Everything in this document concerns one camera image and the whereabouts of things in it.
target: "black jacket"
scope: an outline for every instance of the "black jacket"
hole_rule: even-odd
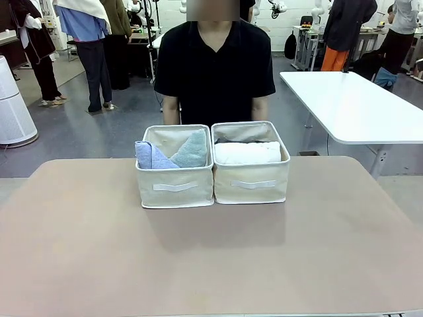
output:
[[[334,0],[323,40],[332,50],[351,50],[362,24],[368,22],[376,10],[376,0]]]
[[[18,36],[19,28],[24,26],[27,15],[31,15],[33,18],[41,17],[40,12],[29,0],[10,0],[10,6]],[[39,64],[41,59],[49,56],[56,49],[45,25],[42,25],[41,30],[36,28],[27,28],[26,30],[28,31],[29,44],[25,48],[25,52],[31,63]]]

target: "blue towel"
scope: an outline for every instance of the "blue towel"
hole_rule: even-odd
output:
[[[205,167],[207,163],[206,132],[203,129],[195,131],[171,157],[171,161],[181,168]]]
[[[138,160],[138,167],[143,170],[179,168],[178,165],[173,164],[162,151],[150,142],[135,142],[135,154]]]
[[[398,80],[398,75],[394,75],[384,69],[383,67],[380,68],[379,72],[375,78],[375,84],[382,88],[389,88],[393,86]]]

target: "white fabric basket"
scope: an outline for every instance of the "white fabric basket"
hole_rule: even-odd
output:
[[[213,157],[210,130],[205,125],[156,125],[147,128],[144,141],[151,142],[167,157],[174,155],[199,129],[206,131],[207,166],[166,170],[142,170],[135,163],[142,206],[152,209],[213,205]]]
[[[251,165],[219,164],[214,146],[218,139],[240,143],[280,143],[282,162]],[[214,194],[218,203],[282,203],[286,200],[289,153],[270,122],[218,123],[211,127]]]

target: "black pants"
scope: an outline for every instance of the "black pants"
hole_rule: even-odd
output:
[[[42,58],[39,64],[30,61],[32,70],[37,78],[38,84],[41,88],[43,100],[52,101],[61,93],[58,90],[56,79],[54,78],[53,63],[49,56]]]
[[[379,53],[385,54],[383,67],[390,73],[396,75],[401,70],[405,57],[410,50],[414,34],[399,34],[389,30],[386,39],[383,41]]]
[[[124,35],[109,35],[104,39],[104,54],[112,89],[124,90],[130,86],[127,45]]]
[[[95,42],[77,42],[78,56],[85,69],[90,91],[88,111],[101,110],[100,85],[105,102],[112,101],[112,87],[104,57],[101,40]]]

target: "gray shirt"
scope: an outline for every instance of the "gray shirt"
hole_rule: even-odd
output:
[[[418,0],[395,0],[393,9],[395,18],[391,30],[400,34],[414,34],[418,26]]]

